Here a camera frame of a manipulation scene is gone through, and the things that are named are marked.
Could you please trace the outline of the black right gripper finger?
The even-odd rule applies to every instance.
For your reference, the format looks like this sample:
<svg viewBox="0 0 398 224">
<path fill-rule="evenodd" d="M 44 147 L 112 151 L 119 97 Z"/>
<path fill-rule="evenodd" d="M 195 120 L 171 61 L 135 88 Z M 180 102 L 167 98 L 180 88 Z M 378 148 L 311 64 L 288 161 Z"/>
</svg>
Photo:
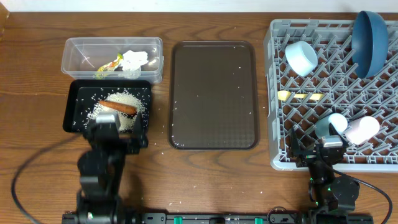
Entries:
<svg viewBox="0 0 398 224">
<path fill-rule="evenodd" d="M 303 152 L 300 147 L 300 143 L 299 143 L 299 140 L 297 138 L 294 128 L 292 128 L 290 130 L 290 135 L 291 135 L 291 142 L 290 142 L 290 147 L 289 147 L 289 156 L 290 157 L 302 157 Z"/>
<path fill-rule="evenodd" d="M 329 135 L 330 135 L 330 136 L 338 136 L 338 135 L 339 135 L 339 133 L 338 133 L 338 131 L 335 129 L 333 123 L 330 123 L 330 124 L 329 124 L 329 126 L 328 126 L 328 132 L 329 132 Z"/>
</svg>

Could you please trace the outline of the light blue bowl with rice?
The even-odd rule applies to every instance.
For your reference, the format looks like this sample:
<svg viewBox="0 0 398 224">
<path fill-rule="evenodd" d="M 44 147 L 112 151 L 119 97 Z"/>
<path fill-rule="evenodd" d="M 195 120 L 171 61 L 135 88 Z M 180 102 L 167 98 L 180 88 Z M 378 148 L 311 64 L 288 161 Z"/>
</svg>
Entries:
<svg viewBox="0 0 398 224">
<path fill-rule="evenodd" d="M 285 48 L 285 56 L 291 69 L 301 77 L 306 77 L 318 65 L 315 50 L 305 41 L 298 41 Z"/>
</svg>

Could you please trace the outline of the white tissue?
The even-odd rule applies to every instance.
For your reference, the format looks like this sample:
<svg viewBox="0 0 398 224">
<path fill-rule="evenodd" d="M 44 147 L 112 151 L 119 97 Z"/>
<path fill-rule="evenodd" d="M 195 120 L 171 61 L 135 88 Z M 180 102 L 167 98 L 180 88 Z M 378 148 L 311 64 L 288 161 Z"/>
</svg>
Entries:
<svg viewBox="0 0 398 224">
<path fill-rule="evenodd" d="M 147 52 L 129 50 L 123 54 L 123 60 L 120 64 L 122 73 L 119 76 L 127 79 L 137 79 L 141 75 L 141 67 L 148 62 Z"/>
</svg>

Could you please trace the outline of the orange carrot piece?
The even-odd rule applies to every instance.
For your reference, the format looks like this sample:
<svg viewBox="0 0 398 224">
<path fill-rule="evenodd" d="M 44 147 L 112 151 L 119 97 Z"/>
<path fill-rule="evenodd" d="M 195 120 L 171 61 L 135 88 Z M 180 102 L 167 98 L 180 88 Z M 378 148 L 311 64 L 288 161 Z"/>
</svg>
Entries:
<svg viewBox="0 0 398 224">
<path fill-rule="evenodd" d="M 104 101 L 104 100 L 100 100 L 98 103 L 100 105 L 106 106 L 108 108 L 120 111 L 120 112 L 128 114 L 128 115 L 134 115 L 137 113 L 136 108 L 133 106 L 130 106 L 130 105 L 112 102 L 112 101 Z"/>
</svg>

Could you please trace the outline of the light blue plastic cup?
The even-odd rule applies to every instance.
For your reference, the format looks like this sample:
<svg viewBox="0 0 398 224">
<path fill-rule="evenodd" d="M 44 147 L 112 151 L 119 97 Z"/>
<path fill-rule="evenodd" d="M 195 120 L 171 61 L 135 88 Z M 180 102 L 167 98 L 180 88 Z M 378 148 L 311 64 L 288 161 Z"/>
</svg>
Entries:
<svg viewBox="0 0 398 224">
<path fill-rule="evenodd" d="M 332 113 L 315 124 L 315 134 L 318 138 L 330 136 L 329 126 L 333 125 L 338 134 L 342 134 L 348 127 L 348 120 L 339 113 Z"/>
</svg>

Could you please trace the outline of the yellow plastic spoon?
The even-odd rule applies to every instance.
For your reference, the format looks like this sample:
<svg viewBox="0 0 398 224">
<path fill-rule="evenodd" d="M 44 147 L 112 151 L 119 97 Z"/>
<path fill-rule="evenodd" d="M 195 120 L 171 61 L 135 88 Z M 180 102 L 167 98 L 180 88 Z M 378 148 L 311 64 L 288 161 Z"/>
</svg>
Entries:
<svg viewBox="0 0 398 224">
<path fill-rule="evenodd" d="M 277 92 L 277 96 L 278 96 L 279 100 L 287 101 L 291 96 L 293 98 L 297 98 L 297 99 L 305 99 L 308 96 L 308 94 L 292 93 L 292 92 L 289 92 L 287 90 L 281 90 L 281 91 Z M 317 100 L 322 99 L 323 97 L 324 97 L 324 94 L 322 94 L 322 93 L 314 93 L 314 94 L 310 95 L 309 100 L 317 101 Z"/>
</svg>

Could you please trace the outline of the dark blue plate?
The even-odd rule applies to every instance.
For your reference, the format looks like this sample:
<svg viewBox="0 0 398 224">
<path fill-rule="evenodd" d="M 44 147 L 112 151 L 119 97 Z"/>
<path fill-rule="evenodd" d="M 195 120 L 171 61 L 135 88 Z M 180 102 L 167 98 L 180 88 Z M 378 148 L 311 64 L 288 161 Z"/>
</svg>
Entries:
<svg viewBox="0 0 398 224">
<path fill-rule="evenodd" d="M 385 20 L 376 12 L 361 11 L 353 26 L 353 62 L 358 64 L 355 72 L 359 78 L 370 78 L 379 72 L 388 52 L 388 32 Z"/>
</svg>

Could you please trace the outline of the pink plastic cup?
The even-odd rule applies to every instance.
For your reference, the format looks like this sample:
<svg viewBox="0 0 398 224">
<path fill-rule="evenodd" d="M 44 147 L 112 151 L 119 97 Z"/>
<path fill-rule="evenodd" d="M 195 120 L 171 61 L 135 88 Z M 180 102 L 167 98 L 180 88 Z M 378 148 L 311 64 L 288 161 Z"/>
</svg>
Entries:
<svg viewBox="0 0 398 224">
<path fill-rule="evenodd" d="M 371 116 L 365 116 L 350 122 L 344 134 L 350 143 L 360 145 L 370 140 L 379 130 L 378 120 Z"/>
</svg>

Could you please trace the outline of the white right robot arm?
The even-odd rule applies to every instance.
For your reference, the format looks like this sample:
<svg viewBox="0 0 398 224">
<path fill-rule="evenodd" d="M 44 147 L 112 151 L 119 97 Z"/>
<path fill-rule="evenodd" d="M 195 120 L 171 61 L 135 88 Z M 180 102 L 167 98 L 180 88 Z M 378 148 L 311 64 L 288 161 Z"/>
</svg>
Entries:
<svg viewBox="0 0 398 224">
<path fill-rule="evenodd" d="M 393 211 L 391 198 L 380 188 L 333 168 L 343 160 L 348 142 L 330 124 L 328 135 L 320 143 L 304 149 L 294 129 L 290 130 L 289 157 L 297 167 L 307 167 L 310 173 L 308 194 L 316 207 L 297 216 L 296 223 L 373 223 L 369 215 L 352 215 L 363 184 L 383 195 L 389 208 L 383 223 L 387 223 Z"/>
</svg>

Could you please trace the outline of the yellow green snack wrapper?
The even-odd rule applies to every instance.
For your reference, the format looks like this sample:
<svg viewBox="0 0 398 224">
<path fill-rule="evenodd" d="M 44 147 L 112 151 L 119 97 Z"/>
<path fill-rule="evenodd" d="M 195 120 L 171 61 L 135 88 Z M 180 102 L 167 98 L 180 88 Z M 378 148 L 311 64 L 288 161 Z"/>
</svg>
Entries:
<svg viewBox="0 0 398 224">
<path fill-rule="evenodd" d="M 97 80 L 105 79 L 109 75 L 108 72 L 115 71 L 121 65 L 123 59 L 124 57 L 121 54 L 118 54 L 115 60 L 97 69 L 94 78 Z"/>
</svg>

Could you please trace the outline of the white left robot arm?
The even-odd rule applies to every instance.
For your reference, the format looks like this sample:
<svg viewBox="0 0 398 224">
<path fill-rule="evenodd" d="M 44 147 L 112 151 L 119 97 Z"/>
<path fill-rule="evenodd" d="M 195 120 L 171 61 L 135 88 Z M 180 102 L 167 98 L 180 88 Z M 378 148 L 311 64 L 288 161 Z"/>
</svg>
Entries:
<svg viewBox="0 0 398 224">
<path fill-rule="evenodd" d="M 62 223 L 138 223 L 139 216 L 124 208 L 119 196 L 126 156 L 138 154 L 148 146 L 142 115 L 137 114 L 133 132 L 119 135 L 117 112 L 99 114 L 83 132 L 91 150 L 79 158 L 81 189 L 76 195 L 76 210 L 62 215 Z"/>
</svg>

